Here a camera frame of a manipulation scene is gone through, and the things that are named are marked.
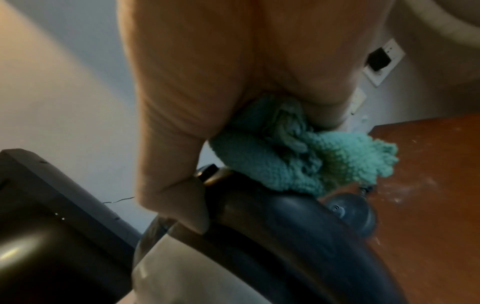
electrical outlet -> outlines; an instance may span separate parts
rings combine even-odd
[[[360,88],[355,88],[353,95],[351,96],[350,113],[353,115],[357,112],[362,104],[364,104],[367,96]]]
[[[390,57],[391,62],[389,65],[383,69],[375,72],[369,66],[364,67],[363,73],[365,76],[373,83],[374,86],[378,87],[385,78],[390,74],[390,72],[399,64],[400,60],[405,57],[405,52],[400,48],[395,39],[390,39],[384,46],[386,54]]]

wooden table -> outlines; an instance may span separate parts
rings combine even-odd
[[[398,144],[369,240],[413,304],[480,303],[480,115],[375,127]]]

wire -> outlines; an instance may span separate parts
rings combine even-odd
[[[128,199],[132,199],[132,198],[135,198],[135,197],[134,196],[126,197],[126,198],[119,199],[118,201],[115,201],[115,202],[103,202],[102,204],[115,204],[115,203],[121,202],[123,200],[128,200]]]

cleaning cloth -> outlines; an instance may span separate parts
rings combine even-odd
[[[364,133],[316,132],[300,102],[263,96],[209,140],[224,164],[275,191],[324,196],[393,174],[397,146]]]

hand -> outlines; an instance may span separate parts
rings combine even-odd
[[[139,203],[203,233],[205,140],[263,92],[335,128],[393,0],[119,0],[140,113]]]

